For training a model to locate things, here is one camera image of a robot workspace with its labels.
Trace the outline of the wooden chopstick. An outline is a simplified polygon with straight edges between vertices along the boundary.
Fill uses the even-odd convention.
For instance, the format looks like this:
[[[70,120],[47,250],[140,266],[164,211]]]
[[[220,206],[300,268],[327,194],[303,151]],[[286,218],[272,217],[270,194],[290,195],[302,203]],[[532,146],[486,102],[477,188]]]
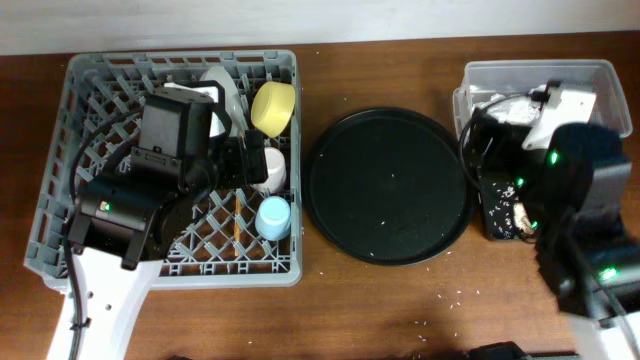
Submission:
[[[238,250],[237,246],[240,244],[240,237],[241,237],[241,228],[240,228],[240,223],[239,223],[239,219],[241,218],[241,211],[242,211],[242,201],[241,198],[239,196],[239,190],[240,189],[236,189],[236,191],[234,192],[235,195],[235,207],[234,207],[234,256],[236,258],[238,258],[240,256],[240,251]]]

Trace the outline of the yellow bowl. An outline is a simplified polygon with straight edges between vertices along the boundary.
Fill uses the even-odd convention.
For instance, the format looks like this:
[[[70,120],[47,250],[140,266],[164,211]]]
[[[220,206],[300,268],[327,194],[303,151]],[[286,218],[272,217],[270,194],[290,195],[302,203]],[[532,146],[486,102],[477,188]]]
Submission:
[[[296,90],[293,85],[268,81],[254,97],[251,122],[268,137],[278,137],[289,124],[295,102]]]

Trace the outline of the pink cup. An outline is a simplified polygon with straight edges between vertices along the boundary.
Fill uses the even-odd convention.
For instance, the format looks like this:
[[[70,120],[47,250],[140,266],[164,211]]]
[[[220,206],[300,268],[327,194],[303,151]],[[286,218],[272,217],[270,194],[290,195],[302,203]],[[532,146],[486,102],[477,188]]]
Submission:
[[[275,194],[284,188],[286,182],[286,160],[283,153],[277,148],[264,149],[267,179],[263,183],[253,184],[252,188],[263,194]]]

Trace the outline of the white plate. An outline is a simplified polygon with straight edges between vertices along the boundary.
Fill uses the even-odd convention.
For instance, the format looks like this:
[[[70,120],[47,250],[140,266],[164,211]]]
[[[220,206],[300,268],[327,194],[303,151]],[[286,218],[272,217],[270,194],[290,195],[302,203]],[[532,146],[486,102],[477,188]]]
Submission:
[[[243,135],[248,125],[238,88],[231,75],[224,67],[214,66],[200,77],[200,81],[216,81],[224,88],[226,111],[232,121],[230,135]]]

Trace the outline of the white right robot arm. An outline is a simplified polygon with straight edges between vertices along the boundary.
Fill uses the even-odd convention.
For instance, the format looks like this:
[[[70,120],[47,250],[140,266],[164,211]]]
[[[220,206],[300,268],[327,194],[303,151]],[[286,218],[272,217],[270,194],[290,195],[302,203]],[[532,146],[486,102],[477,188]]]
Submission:
[[[548,147],[527,151],[532,129],[474,111],[459,156],[481,194],[523,206],[538,271],[568,319],[584,359],[639,356],[639,240],[625,227],[621,198],[631,162],[618,135],[569,123]]]

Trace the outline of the blue cup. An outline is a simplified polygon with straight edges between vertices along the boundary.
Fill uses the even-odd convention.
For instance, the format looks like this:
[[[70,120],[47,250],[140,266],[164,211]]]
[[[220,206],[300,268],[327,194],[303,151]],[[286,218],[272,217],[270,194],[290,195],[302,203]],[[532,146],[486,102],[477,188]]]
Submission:
[[[258,234],[268,241],[280,241],[290,234],[291,206],[279,196],[264,199],[256,214]]]

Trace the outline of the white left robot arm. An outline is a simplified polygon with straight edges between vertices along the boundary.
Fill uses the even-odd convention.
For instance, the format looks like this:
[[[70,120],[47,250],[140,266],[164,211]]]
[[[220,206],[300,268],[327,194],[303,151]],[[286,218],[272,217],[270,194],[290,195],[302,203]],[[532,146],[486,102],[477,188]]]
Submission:
[[[147,153],[128,141],[99,176],[75,192],[73,218],[62,240],[69,283],[49,358],[123,358],[174,239],[193,221],[192,208],[214,190],[265,179],[259,131],[219,135],[211,142],[215,162],[195,162],[194,184],[180,191],[158,185],[152,174],[117,175],[125,156],[137,160]]]

